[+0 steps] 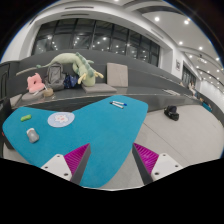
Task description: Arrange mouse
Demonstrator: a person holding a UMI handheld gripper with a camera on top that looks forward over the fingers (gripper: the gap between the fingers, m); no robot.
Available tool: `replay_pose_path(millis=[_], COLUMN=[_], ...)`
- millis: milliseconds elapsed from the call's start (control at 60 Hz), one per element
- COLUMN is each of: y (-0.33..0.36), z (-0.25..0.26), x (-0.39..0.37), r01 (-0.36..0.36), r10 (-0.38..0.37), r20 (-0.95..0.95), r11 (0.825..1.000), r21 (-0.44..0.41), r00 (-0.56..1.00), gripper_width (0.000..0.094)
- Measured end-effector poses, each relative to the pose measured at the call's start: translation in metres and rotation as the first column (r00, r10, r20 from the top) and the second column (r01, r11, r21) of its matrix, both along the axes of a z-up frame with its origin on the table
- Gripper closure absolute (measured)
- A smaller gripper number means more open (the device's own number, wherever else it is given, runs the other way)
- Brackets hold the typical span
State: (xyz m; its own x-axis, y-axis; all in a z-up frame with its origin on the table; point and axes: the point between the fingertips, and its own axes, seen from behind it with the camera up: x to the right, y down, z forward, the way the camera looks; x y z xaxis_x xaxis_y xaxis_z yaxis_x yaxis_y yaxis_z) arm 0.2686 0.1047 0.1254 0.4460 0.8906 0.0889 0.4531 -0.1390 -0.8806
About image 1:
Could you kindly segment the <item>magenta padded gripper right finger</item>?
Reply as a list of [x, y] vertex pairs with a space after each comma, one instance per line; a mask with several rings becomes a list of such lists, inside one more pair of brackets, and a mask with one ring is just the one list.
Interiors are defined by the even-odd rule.
[[157, 154], [137, 143], [132, 146], [132, 154], [145, 185], [182, 169], [167, 153]]

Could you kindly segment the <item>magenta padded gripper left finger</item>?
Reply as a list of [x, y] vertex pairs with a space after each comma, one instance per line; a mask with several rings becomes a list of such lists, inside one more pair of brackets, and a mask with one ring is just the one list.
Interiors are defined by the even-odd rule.
[[79, 185], [90, 155], [90, 144], [85, 144], [66, 155], [54, 155], [42, 169]]

